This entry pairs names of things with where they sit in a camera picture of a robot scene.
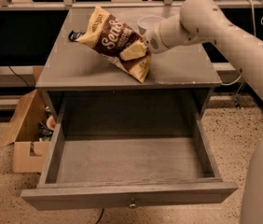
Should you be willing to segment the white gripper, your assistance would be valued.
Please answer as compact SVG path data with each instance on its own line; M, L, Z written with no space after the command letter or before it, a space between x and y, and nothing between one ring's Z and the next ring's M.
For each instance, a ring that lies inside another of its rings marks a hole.
M143 35L145 42L142 40L133 42L120 52L119 58L123 61L138 60L144 58L148 54L148 51L159 54L169 50L171 47L164 41L167 28L168 23L166 20L151 24Z

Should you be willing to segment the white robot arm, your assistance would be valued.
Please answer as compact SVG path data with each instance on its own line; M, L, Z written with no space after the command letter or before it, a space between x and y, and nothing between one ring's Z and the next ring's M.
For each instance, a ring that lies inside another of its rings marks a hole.
M186 0L179 14L148 28L120 57L128 61L200 42L212 43L263 102L263 41L229 21L214 0ZM245 178L240 224L263 224L263 138Z

